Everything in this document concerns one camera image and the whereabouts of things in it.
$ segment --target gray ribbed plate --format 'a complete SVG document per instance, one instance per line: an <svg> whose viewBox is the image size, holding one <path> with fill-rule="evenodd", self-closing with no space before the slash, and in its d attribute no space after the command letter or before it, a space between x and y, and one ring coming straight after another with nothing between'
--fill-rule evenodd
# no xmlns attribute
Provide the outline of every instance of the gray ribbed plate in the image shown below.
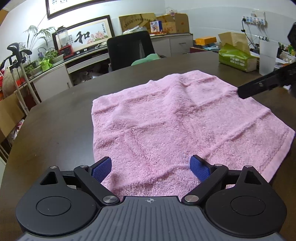
<svg viewBox="0 0 296 241"><path fill-rule="evenodd" d="M64 236L43 238L24 234L21 241L283 241L278 234L257 239L227 235L213 227L198 207L177 197L126 197L117 206L102 208L85 229Z"/></svg>

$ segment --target chair backrest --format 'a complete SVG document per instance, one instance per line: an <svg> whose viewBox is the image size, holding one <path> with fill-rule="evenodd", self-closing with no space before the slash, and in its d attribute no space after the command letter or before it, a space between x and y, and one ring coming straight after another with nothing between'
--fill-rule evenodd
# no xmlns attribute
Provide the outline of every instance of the chair backrest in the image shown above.
<svg viewBox="0 0 296 241"><path fill-rule="evenodd" d="M107 40L112 70L122 69L155 53L148 31L123 34Z"/></svg>

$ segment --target dark wooden table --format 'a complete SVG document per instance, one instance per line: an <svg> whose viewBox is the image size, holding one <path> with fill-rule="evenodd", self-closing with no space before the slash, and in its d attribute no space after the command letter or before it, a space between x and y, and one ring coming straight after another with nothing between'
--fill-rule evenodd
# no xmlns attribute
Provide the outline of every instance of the dark wooden table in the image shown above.
<svg viewBox="0 0 296 241"><path fill-rule="evenodd" d="M49 166L73 170L91 165L93 157L92 101L99 96L158 80L168 74L201 70L239 86L259 77L218 63L218 54L202 52L164 58L105 74L70 88L34 107L12 147L0 191L0 240L21 235L15 207L32 183ZM296 130L296 99L276 88L254 97L284 123ZM296 144L276 174L273 187L288 208L282 228L287 240L296 237Z"/></svg>

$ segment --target pink towel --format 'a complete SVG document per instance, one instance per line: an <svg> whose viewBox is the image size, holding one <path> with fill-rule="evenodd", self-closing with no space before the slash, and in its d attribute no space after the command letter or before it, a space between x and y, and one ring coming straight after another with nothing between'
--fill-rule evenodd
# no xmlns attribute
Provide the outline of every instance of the pink towel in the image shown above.
<svg viewBox="0 0 296 241"><path fill-rule="evenodd" d="M270 181L295 132L236 91L216 76L192 71L94 100L94 157L112 159L102 184L121 199L181 199L200 183L189 168L193 154L229 169L252 165Z"/></svg>

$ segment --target picture frame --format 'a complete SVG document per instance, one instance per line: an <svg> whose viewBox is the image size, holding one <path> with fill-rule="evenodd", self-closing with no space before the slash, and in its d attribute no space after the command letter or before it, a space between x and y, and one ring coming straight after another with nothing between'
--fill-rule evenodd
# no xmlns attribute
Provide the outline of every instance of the picture frame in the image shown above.
<svg viewBox="0 0 296 241"><path fill-rule="evenodd" d="M110 0L45 0L47 19L55 18L56 16L81 7L106 1Z"/></svg>
<svg viewBox="0 0 296 241"><path fill-rule="evenodd" d="M66 29L68 30L69 41L74 55L86 52L115 36L110 15L74 24ZM52 34L52 39L54 48L58 51L60 44L56 32Z"/></svg>

